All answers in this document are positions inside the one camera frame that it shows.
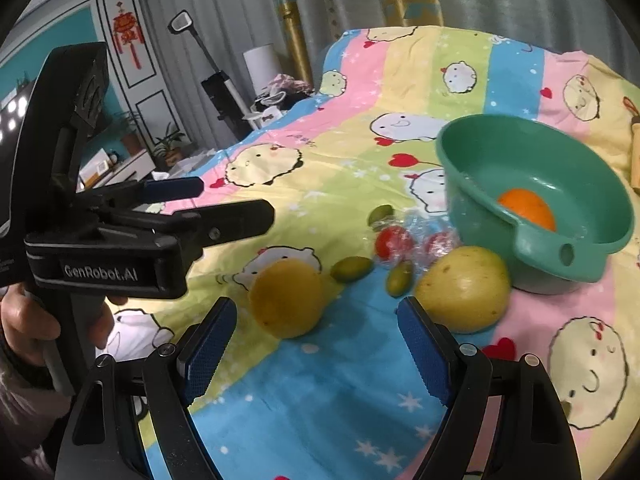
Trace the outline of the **person's left hand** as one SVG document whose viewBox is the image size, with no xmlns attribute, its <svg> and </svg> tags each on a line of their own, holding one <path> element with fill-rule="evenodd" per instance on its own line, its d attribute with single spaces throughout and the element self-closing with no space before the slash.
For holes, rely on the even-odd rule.
<svg viewBox="0 0 640 480">
<path fill-rule="evenodd" d="M 29 365 L 44 366 L 43 341 L 54 341 L 61 333 L 60 324 L 27 297 L 24 284 L 9 286 L 1 300 L 1 324 L 9 348 Z M 110 305 L 102 304 L 100 316 L 88 327 L 92 344 L 104 349 L 114 327 Z"/>
</svg>

